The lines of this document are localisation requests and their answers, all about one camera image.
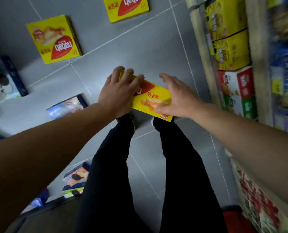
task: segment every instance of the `yellow box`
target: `yellow box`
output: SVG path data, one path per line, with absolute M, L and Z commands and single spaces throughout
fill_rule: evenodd
M 235 71 L 250 64 L 247 30 L 213 42 L 219 70 Z
M 149 11 L 147 0 L 103 0 L 111 23 Z
M 213 41 L 247 28 L 245 0 L 216 0 L 205 10 L 208 31 Z
M 124 72 L 120 73 L 119 79 L 121 79 L 123 73 Z M 171 122 L 173 116 L 167 114 L 158 114 L 155 112 L 155 108 L 157 106 L 169 106 L 169 105 L 171 105 L 171 95 L 169 90 L 146 80 L 144 80 L 141 83 L 137 92 L 133 95 L 133 101 L 132 101 L 133 109 L 142 111 L 144 113 L 161 118 L 165 121 Z
M 83 55 L 66 15 L 28 23 L 26 27 L 45 64 Z

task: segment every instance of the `left hand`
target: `left hand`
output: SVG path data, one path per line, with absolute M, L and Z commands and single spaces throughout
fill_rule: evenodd
M 109 110 L 110 116 L 114 118 L 130 112 L 133 95 L 144 80 L 144 75 L 140 74 L 129 83 L 134 70 L 127 69 L 119 81 L 119 75 L 124 69 L 123 66 L 118 66 L 113 70 L 98 98 L 98 104 Z

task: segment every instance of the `black pants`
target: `black pants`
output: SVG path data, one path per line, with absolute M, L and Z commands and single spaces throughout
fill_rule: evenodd
M 160 232 L 228 232 L 199 154 L 174 122 L 154 119 L 166 158 Z M 74 227 L 81 232 L 149 232 L 135 213 L 126 160 L 131 120 L 111 129 L 95 154 Z

